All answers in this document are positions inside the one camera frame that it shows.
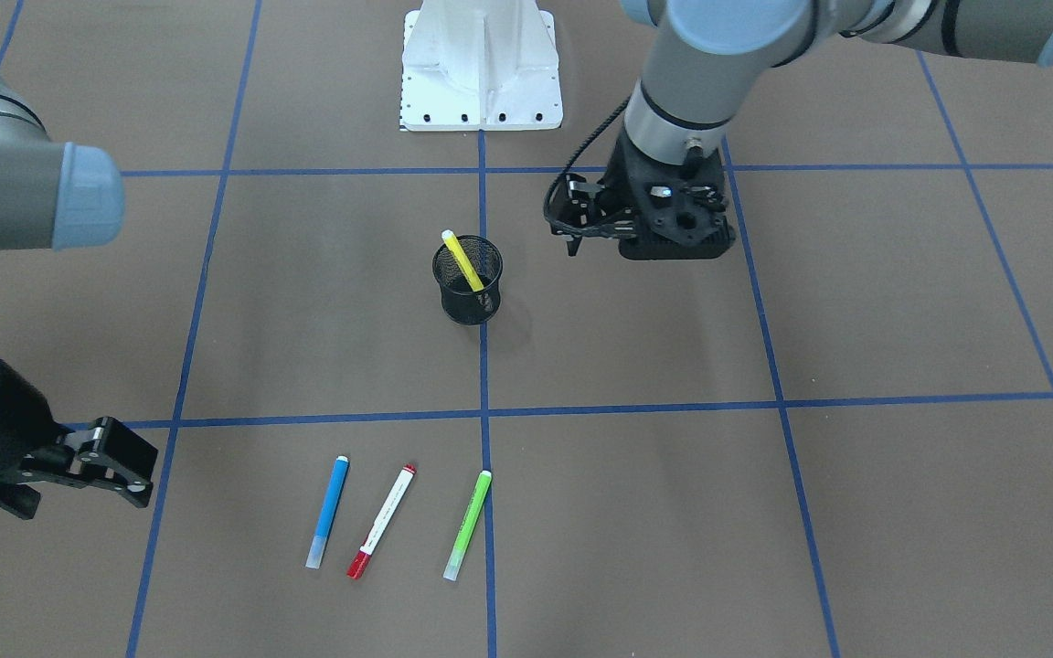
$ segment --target white plastic stand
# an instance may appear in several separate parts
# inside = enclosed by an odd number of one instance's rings
[[[405,16],[406,129],[547,129],[563,123],[555,17],[535,0],[423,0]]]

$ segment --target marker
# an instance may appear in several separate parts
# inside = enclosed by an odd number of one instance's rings
[[[453,255],[455,261],[457,261],[457,266],[460,267],[460,273],[465,275],[465,280],[469,282],[469,286],[473,288],[474,292],[480,293],[481,288],[485,287],[485,284],[481,283],[481,279],[477,278],[477,272],[474,272],[473,263],[469,262],[469,257],[465,255],[465,251],[461,248],[461,243],[457,241],[457,237],[454,236],[453,231],[442,231],[441,238],[444,242],[446,242],[450,253]]]
[[[369,559],[372,559],[372,552],[380,543],[380,535],[383,535],[384,529],[389,527],[393,513],[397,512],[397,505],[400,504],[400,499],[405,497],[405,490],[409,488],[409,484],[413,482],[413,476],[416,474],[417,468],[412,463],[405,463],[405,466],[401,467],[400,475],[397,475],[397,481],[392,484],[392,491],[389,492],[389,499],[384,500],[384,506],[380,509],[380,514],[377,514],[377,520],[372,521],[372,532],[369,533],[369,538],[363,540],[363,545],[356,554],[356,559],[352,559],[351,565],[347,566],[349,578],[359,580],[360,576],[363,576],[363,570],[366,570]]]
[[[319,520],[315,522],[315,536],[311,537],[309,551],[309,570],[318,570],[322,563],[322,550],[327,545],[327,535],[331,534],[331,522],[336,517],[340,492],[343,492],[343,479],[347,478],[347,458],[339,455],[336,464],[331,468],[331,481],[327,482],[327,493],[322,495],[322,510]]]
[[[474,525],[477,524],[477,516],[481,513],[481,504],[485,502],[485,493],[490,491],[490,479],[493,475],[489,471],[481,471],[477,475],[477,483],[474,484],[474,495],[469,499],[469,507],[465,509],[465,517],[460,521],[457,529],[457,538],[454,541],[453,553],[450,554],[450,562],[446,563],[446,572],[443,578],[456,580],[457,572],[461,570],[461,561],[465,557],[469,549],[469,539],[474,536]]]

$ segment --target yellow marker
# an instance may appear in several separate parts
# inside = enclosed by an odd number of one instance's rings
[[[460,267],[460,273],[465,275],[465,280],[469,282],[469,286],[473,288],[474,292],[480,293],[482,287],[485,287],[481,283],[481,279],[477,278],[477,273],[474,272],[474,266],[469,262],[469,257],[465,257],[465,252],[461,248],[461,243],[457,241],[457,237],[454,236],[453,231],[442,231],[441,238],[446,242],[446,246],[450,246],[450,253],[454,255],[455,261],[457,261],[457,266]]]

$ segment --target white marker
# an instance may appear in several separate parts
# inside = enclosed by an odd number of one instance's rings
[[[384,534],[384,529],[389,527],[389,521],[392,520],[393,513],[397,512],[397,505],[400,504],[400,499],[405,497],[405,491],[409,488],[410,482],[413,482],[413,476],[416,474],[417,468],[412,463],[405,463],[405,466],[401,467],[400,475],[397,475],[397,481],[392,484],[392,491],[389,492],[389,499],[384,500],[384,506],[380,509],[380,514],[377,514],[377,520],[372,521],[372,532],[369,533],[369,538],[363,540],[363,545],[360,546],[359,553],[356,554],[356,559],[352,559],[351,565],[347,566],[349,578],[359,580],[360,576],[363,576],[363,570],[367,567],[369,559],[372,559],[372,553],[377,549],[377,544],[380,543],[380,537]]]

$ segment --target green marker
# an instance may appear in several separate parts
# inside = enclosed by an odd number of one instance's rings
[[[460,521],[460,527],[457,529],[457,540],[454,541],[450,563],[446,564],[446,572],[444,572],[446,580],[456,580],[457,572],[461,570],[461,561],[465,557],[465,550],[469,549],[469,539],[474,536],[474,525],[477,524],[477,516],[481,513],[481,504],[485,502],[485,493],[490,491],[490,479],[492,478],[493,475],[489,471],[481,471],[477,475],[474,495],[469,499],[465,517]]]

